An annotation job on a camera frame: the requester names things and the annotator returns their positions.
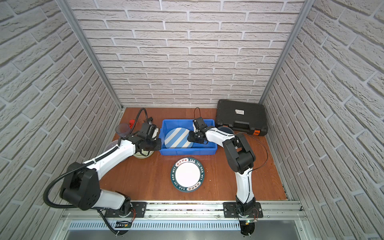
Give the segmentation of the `green rim lettered plate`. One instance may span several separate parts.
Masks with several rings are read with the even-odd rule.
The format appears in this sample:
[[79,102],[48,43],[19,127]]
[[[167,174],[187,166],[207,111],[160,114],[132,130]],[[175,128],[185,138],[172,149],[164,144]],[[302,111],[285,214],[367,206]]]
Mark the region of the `green rim lettered plate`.
[[197,159],[186,157],[173,165],[170,177],[173,186],[178,191],[191,193],[202,186],[205,179],[205,169]]

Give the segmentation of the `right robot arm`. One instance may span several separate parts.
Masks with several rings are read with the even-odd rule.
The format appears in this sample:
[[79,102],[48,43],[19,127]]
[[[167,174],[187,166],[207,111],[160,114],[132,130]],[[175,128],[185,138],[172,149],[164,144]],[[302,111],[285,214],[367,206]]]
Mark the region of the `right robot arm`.
[[189,142],[210,142],[223,147],[227,162],[236,175],[237,213],[240,216],[250,215],[256,204],[252,190],[252,170],[256,156],[247,139],[244,135],[229,134],[208,126],[201,117],[193,120],[193,125],[194,129],[188,135]]

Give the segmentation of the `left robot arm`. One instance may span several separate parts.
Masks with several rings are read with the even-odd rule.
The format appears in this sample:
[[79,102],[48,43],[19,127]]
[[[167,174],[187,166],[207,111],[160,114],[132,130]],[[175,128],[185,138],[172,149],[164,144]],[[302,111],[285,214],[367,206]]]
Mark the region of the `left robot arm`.
[[73,163],[64,177],[60,197],[83,211],[111,209],[126,216],[131,212],[131,199],[123,194],[103,190],[100,180],[115,166],[143,151],[159,151],[162,142],[157,138],[158,127],[143,123],[140,131],[120,137],[117,144],[83,164]]

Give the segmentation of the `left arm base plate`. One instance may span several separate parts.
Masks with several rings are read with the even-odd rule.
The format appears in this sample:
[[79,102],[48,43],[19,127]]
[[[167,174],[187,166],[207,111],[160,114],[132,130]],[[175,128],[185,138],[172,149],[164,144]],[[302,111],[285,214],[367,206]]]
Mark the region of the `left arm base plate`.
[[130,202],[129,204],[124,204],[120,209],[113,210],[107,209],[105,212],[106,218],[143,218],[146,212],[147,203],[146,202]]

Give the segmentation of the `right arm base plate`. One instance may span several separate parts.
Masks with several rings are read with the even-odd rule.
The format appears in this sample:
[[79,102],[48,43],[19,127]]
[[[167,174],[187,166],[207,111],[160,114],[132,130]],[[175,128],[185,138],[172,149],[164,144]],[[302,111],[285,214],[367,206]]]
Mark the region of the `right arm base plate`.
[[245,205],[236,202],[223,203],[225,218],[263,218],[263,210],[259,202],[249,202]]

